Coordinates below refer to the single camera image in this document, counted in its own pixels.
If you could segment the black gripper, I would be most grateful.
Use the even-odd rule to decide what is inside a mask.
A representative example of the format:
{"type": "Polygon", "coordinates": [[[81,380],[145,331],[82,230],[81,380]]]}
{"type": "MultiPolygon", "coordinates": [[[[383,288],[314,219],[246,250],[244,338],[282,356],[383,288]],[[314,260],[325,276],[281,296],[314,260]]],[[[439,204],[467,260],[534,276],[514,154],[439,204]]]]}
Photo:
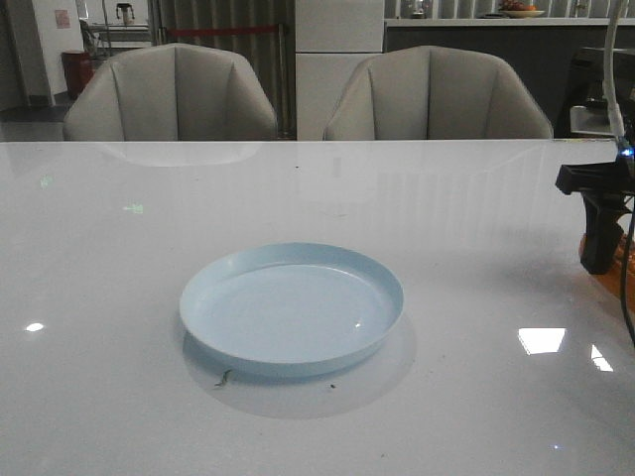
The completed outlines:
{"type": "Polygon", "coordinates": [[[556,187],[564,194],[582,192],[586,227],[580,261],[590,274],[606,274],[624,234],[618,219],[630,212],[625,200],[634,195],[634,161],[562,165],[556,187]]]}

